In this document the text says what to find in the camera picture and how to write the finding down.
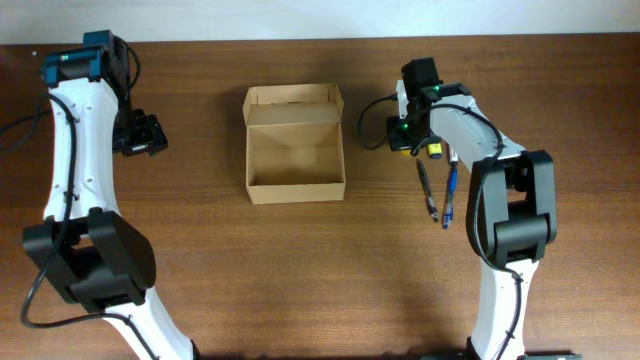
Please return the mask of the yellow highlighter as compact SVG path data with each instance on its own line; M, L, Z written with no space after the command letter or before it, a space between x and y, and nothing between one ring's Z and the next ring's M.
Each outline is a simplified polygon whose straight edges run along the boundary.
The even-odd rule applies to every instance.
M428 156L431 159L441 159L443 150L440 143L431 143L427 145Z

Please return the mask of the black capped whiteboard marker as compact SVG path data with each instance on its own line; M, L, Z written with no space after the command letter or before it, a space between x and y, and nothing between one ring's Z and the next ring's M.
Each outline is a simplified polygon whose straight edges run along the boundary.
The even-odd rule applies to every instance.
M448 160L451 166L458 165L458 160L459 160L458 155L451 146L448 147Z

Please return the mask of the black ballpoint pen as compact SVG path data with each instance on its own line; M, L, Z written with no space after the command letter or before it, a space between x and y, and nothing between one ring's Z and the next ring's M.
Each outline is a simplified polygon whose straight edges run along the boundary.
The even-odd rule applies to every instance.
M438 209L437 206L435 204L435 199L433 197L432 191L431 191L431 187L430 187L430 183L429 183L429 179L428 179L428 175L426 172L426 169L424 167L423 162L420 159L416 160L416 164L417 164L417 169L420 175L420 179L421 179L421 183L425 192L425 196L426 196L426 204L427 204L427 209L429 212L429 215L431 216L432 220L436 223L439 222L439 213L438 213Z

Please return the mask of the blue ballpoint pen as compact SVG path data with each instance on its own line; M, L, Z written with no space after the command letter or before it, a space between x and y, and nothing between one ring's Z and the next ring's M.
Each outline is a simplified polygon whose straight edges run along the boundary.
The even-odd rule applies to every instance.
M447 230L454 218L454 199L457 187L458 167L452 165L449 173L449 181L447 185L446 202L444 207L443 228Z

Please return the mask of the brown cardboard box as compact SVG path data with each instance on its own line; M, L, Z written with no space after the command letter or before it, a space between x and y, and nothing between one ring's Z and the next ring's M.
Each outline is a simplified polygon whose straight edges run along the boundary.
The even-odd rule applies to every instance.
M343 109L334 83L248 89L245 184L252 204L344 199Z

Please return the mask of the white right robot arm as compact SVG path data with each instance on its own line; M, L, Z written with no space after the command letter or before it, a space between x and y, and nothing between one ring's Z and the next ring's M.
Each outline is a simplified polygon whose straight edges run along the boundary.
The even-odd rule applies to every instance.
M480 259L481 288L467 356L522 359L529 289L557 235L553 159L509 139L465 85L440 79L433 58L409 61L401 76L398 122L388 129L393 150L418 153L442 140L471 175L466 232Z

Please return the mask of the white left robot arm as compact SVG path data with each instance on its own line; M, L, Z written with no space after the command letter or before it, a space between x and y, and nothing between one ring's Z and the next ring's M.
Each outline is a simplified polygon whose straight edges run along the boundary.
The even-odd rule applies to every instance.
M32 329L104 320L141 359L197 359L195 342L155 288L152 245L121 216L115 195L114 154L168 146L156 116L132 105L140 72L135 52L109 30L87 32L81 47L45 58L53 172L42 224L23 231L39 273L20 320Z

